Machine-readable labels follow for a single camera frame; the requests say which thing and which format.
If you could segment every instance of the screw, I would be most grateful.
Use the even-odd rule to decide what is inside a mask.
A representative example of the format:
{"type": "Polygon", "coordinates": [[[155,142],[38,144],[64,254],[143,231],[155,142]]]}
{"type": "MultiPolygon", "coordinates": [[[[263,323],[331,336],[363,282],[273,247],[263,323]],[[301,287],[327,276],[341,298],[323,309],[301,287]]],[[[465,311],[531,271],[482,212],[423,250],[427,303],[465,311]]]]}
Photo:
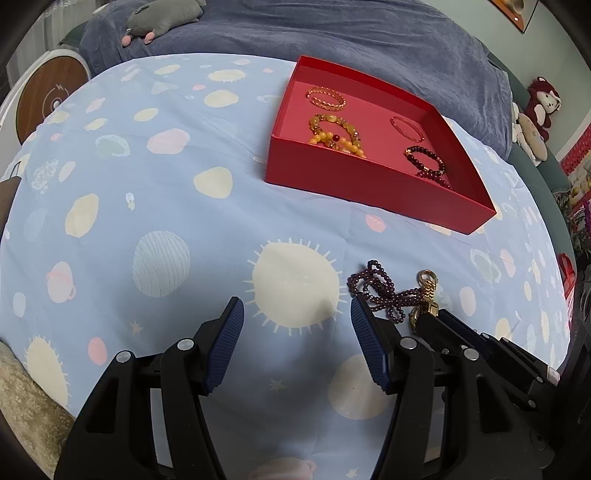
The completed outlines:
{"type": "Polygon", "coordinates": [[[413,348],[416,348],[417,341],[414,338],[404,337],[400,340],[400,346],[406,350],[412,350],[413,348]]]}
{"type": "Polygon", "coordinates": [[[124,364],[130,358],[131,358],[131,353],[129,353],[127,350],[124,350],[124,351],[119,352],[117,354],[117,356],[115,357],[115,360],[117,360],[120,364],[124,364]]]}
{"type": "Polygon", "coordinates": [[[194,343],[190,338],[185,338],[177,343],[177,348],[179,350],[190,350],[193,348],[193,345],[194,343]]]}
{"type": "Polygon", "coordinates": [[[480,356],[478,354],[478,352],[476,350],[474,350],[473,348],[466,348],[464,350],[464,356],[468,359],[471,360],[472,362],[474,360],[478,360],[478,357],[480,356]]]}

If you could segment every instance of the red wall decoration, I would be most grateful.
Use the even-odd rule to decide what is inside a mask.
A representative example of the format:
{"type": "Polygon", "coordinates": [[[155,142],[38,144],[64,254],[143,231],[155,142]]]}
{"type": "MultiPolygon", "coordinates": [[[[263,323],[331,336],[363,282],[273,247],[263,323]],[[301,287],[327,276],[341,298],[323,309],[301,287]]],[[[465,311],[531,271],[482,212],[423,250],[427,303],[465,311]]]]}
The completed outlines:
{"type": "Polygon", "coordinates": [[[569,175],[581,163],[585,156],[591,151],[591,125],[581,135],[579,141],[570,149],[560,164],[564,172],[569,175]]]}

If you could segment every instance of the gray plush toy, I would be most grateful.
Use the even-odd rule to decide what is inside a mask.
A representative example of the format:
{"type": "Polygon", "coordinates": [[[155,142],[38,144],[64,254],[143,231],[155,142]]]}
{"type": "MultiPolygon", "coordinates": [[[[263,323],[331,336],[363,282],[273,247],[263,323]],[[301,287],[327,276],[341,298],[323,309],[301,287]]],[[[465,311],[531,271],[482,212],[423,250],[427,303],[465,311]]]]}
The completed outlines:
{"type": "Polygon", "coordinates": [[[204,0],[155,0],[135,10],[127,20],[127,31],[121,44],[127,47],[134,37],[144,37],[147,45],[168,30],[196,22],[201,15],[204,0]]]}

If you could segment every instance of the star print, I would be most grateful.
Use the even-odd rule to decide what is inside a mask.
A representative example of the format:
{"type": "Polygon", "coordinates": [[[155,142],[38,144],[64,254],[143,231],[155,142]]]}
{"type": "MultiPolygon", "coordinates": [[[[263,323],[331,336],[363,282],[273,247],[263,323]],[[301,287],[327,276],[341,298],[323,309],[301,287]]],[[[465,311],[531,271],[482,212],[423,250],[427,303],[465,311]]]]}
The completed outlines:
{"type": "Polygon", "coordinates": [[[287,387],[281,383],[281,380],[273,380],[271,378],[271,383],[269,384],[269,386],[271,387],[271,390],[273,390],[275,393],[279,392],[279,390],[287,390],[287,387]]]}
{"type": "Polygon", "coordinates": [[[138,322],[130,323],[132,335],[137,335],[139,332],[144,330],[144,327],[140,327],[138,322]]]}

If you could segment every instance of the amber bead bracelet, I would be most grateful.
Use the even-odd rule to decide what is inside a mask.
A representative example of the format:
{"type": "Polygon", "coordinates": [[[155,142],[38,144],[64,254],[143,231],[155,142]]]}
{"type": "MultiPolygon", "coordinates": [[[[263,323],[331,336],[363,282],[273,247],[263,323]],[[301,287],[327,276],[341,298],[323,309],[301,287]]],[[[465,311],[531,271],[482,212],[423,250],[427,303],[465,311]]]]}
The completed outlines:
{"type": "Polygon", "coordinates": [[[353,153],[360,156],[361,158],[366,158],[363,150],[361,150],[361,139],[359,138],[359,133],[353,125],[348,123],[343,118],[337,117],[336,115],[323,115],[322,113],[317,113],[310,119],[310,130],[314,132],[314,136],[310,138],[309,141],[309,143],[312,145],[322,142],[325,146],[334,150],[339,150],[345,153],[353,153]],[[340,127],[347,130],[347,133],[351,135],[351,140],[346,140],[345,138],[338,135],[333,135],[332,132],[325,132],[321,129],[319,125],[320,122],[331,122],[339,125],[340,127]]]}

